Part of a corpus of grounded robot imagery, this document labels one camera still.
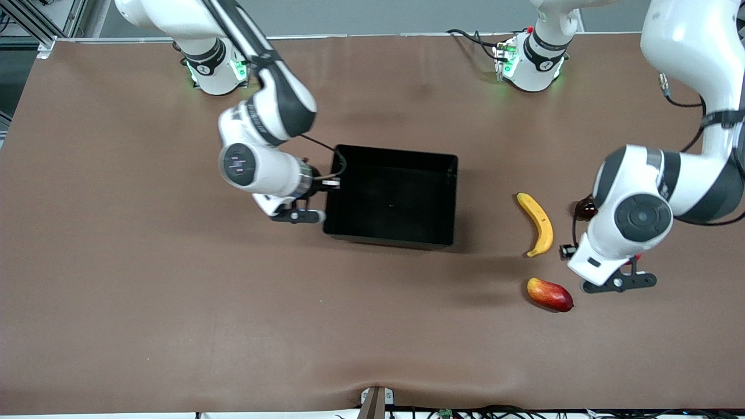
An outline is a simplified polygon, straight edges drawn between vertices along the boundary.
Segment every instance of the banana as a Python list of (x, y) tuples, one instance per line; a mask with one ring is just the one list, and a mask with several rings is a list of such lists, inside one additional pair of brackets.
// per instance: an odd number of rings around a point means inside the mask
[(554, 228), (551, 226), (551, 220), (548, 219), (546, 211), (528, 194), (518, 193), (517, 202), (530, 215), (538, 229), (538, 240), (533, 250), (527, 252), (527, 257), (535, 257), (548, 252), (554, 244)]

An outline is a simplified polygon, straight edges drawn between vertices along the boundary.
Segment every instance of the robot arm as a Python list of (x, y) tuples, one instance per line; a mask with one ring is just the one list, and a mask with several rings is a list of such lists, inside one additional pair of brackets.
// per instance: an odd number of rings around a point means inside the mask
[[(660, 72), (703, 98), (709, 111), (703, 149), (689, 154), (627, 145), (606, 158), (592, 193), (597, 215), (568, 263), (590, 283), (603, 285), (630, 257), (657, 246), (674, 218), (707, 224), (740, 203), (743, 117), (737, 111), (745, 107), (745, 50), (735, 27), (739, 5), (652, 0), (641, 49)], [(737, 121), (717, 121), (727, 115)]]
[(501, 76), (519, 89), (538, 92), (559, 77), (564, 53), (577, 33), (577, 9), (598, 7), (618, 0), (530, 0), (538, 11), (532, 32), (523, 32), (507, 41), (510, 48), (501, 55), (507, 63)]
[(274, 221), (323, 221), (323, 212), (295, 207), (297, 199), (307, 200), (323, 189), (317, 170), (277, 149), (311, 129), (315, 100), (248, 13), (235, 0), (115, 3), (134, 25), (158, 28), (173, 37), (207, 93), (224, 94), (237, 86), (228, 51), (246, 57), (261, 89), (219, 118), (221, 174), (234, 187), (252, 193)]

